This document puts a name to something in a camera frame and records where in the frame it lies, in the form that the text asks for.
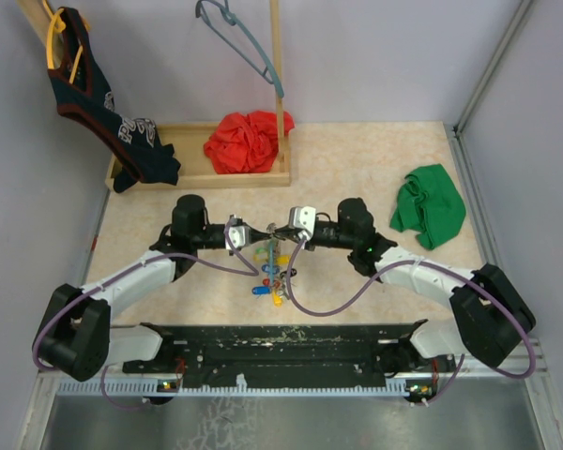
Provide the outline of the large metal keyring with keys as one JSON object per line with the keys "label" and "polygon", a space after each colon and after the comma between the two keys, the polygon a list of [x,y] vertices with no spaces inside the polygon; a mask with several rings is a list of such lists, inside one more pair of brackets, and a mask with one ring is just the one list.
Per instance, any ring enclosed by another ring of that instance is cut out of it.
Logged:
{"label": "large metal keyring with keys", "polygon": [[262,279],[251,289],[251,293],[257,298],[269,295],[273,305],[281,307],[289,300],[286,279],[297,274],[296,269],[287,270],[290,255],[282,252],[282,240],[272,235],[256,248],[252,259],[260,269]]}

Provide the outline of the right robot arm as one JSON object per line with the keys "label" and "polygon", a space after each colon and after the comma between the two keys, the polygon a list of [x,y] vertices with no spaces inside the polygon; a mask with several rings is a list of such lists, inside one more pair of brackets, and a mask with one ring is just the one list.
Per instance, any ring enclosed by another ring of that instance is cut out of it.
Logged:
{"label": "right robot arm", "polygon": [[528,377],[536,367],[529,334],[536,319],[506,274],[497,266],[463,269],[434,262],[387,239],[374,227],[373,215],[360,198],[341,201],[334,220],[322,220],[310,206],[290,210],[287,225],[274,236],[297,249],[346,249],[347,260],[369,283],[406,288],[451,311],[442,321],[426,320],[400,349],[402,363],[423,370],[437,356],[471,355],[493,370],[518,345],[528,353]]}

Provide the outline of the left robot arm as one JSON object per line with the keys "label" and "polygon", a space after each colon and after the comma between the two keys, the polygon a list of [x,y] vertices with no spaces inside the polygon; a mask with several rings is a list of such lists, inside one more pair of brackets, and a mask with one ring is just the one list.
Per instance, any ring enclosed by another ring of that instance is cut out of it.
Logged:
{"label": "left robot arm", "polygon": [[114,326],[113,319],[183,277],[194,264],[217,266],[199,258],[199,251],[225,249],[238,254],[268,237],[237,216],[224,224],[212,223],[202,197],[180,197],[170,224],[138,260],[97,282],[55,289],[32,344],[34,363],[79,382],[108,366],[132,361],[145,361],[158,372],[170,369],[176,349],[167,343],[165,330],[147,322]]}

